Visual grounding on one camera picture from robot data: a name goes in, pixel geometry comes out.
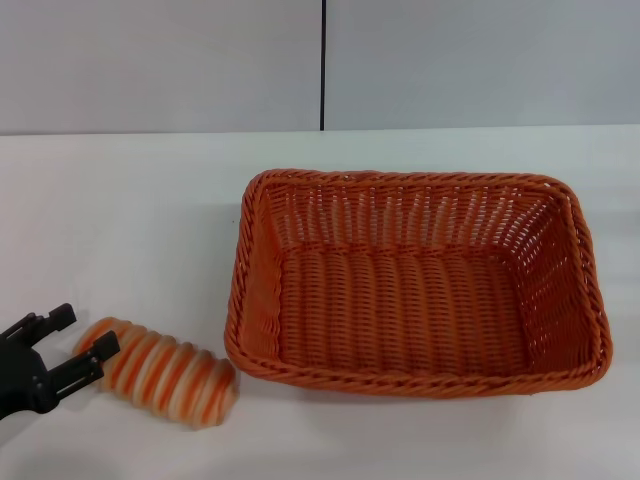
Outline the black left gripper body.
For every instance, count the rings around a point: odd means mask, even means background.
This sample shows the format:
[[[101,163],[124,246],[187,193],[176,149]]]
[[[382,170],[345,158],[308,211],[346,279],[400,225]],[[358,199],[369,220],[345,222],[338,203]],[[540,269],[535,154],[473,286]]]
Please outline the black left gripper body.
[[[1,334],[1,417],[54,409],[49,371],[34,349],[40,339],[28,330]]]

